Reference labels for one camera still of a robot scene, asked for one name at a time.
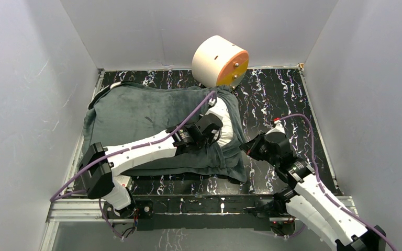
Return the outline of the grey plush pillowcase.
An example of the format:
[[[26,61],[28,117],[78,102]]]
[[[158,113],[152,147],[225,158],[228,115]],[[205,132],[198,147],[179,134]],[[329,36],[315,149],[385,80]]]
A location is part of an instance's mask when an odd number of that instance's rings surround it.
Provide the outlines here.
[[[236,96],[226,85],[215,87],[231,120],[222,127],[221,138],[194,153],[163,158],[126,171],[129,176],[160,176],[182,173],[223,175],[247,181],[240,145],[245,142]],[[202,100],[209,88],[156,89],[135,82],[107,87],[90,103],[84,118],[82,153],[93,143],[103,146],[130,143],[153,136],[181,123],[187,116],[196,122],[205,114]]]

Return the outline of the white pillow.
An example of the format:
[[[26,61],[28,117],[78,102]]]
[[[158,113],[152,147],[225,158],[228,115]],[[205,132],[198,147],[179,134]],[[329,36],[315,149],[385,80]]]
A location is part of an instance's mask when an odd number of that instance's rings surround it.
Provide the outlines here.
[[[232,141],[234,136],[233,126],[226,103],[221,98],[217,98],[215,105],[209,108],[205,115],[210,113],[221,119],[221,134],[216,133],[215,138],[218,138],[216,142],[219,146],[224,147]]]

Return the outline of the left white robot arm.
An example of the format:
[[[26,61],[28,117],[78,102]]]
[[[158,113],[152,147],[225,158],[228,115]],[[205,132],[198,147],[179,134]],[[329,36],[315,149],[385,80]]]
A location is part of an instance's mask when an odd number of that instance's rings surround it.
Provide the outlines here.
[[[222,126],[222,117],[208,112],[194,123],[170,127],[129,144],[107,147],[100,142],[92,144],[79,164],[87,197],[104,199],[123,218],[132,216],[136,203],[128,187],[121,185],[116,176],[158,159],[195,153],[211,145]]]

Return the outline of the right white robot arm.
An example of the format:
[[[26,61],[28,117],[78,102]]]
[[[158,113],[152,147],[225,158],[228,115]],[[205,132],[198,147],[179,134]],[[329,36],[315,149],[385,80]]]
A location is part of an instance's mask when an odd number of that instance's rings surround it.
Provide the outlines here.
[[[272,165],[288,185],[263,209],[299,219],[332,250],[386,249],[385,232],[379,226],[362,223],[323,186],[317,172],[295,154],[284,133],[275,129],[261,132],[240,149],[248,157]]]

